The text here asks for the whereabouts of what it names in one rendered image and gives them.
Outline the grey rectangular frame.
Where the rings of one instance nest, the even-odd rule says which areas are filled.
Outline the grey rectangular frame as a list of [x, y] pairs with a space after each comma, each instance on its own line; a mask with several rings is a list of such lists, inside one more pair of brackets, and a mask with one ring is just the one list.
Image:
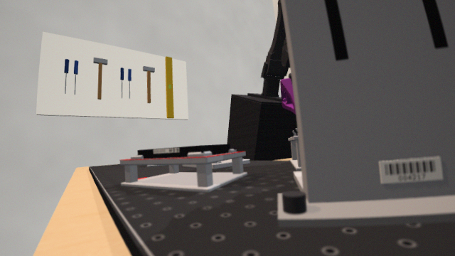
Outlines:
[[[242, 159], [242, 161], [243, 161], [243, 164], [250, 164], [249, 159]], [[182, 166], [196, 168], [196, 165], [182, 165]], [[221, 168], [231, 167], [231, 166], [232, 166], [232, 159], [212, 163], [212, 169], [221, 169]]]

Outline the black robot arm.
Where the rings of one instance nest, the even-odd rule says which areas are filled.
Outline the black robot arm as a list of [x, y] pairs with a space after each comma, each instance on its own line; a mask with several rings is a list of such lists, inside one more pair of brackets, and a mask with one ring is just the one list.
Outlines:
[[247, 93], [247, 96], [281, 102], [282, 99], [275, 97], [279, 97], [280, 80], [284, 79], [284, 76], [287, 76], [289, 68], [289, 53], [287, 49], [282, 4], [281, 0], [278, 0], [278, 15], [274, 37], [261, 74], [261, 78], [264, 78], [263, 90], [261, 95]]

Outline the black cylinder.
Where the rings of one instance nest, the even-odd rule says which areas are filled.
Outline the black cylinder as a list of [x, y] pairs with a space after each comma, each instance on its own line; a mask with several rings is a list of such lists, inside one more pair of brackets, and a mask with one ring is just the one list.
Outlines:
[[283, 211], [292, 215], [305, 213], [306, 194], [301, 191], [287, 191], [282, 194]]

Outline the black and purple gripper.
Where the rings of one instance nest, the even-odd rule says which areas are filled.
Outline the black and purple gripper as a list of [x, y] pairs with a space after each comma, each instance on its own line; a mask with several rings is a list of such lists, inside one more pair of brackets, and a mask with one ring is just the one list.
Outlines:
[[295, 104], [294, 104], [294, 94], [291, 81], [291, 73], [289, 73], [289, 78], [282, 79], [280, 81], [281, 85], [281, 96], [282, 96], [282, 107], [286, 110], [289, 110], [296, 114]]

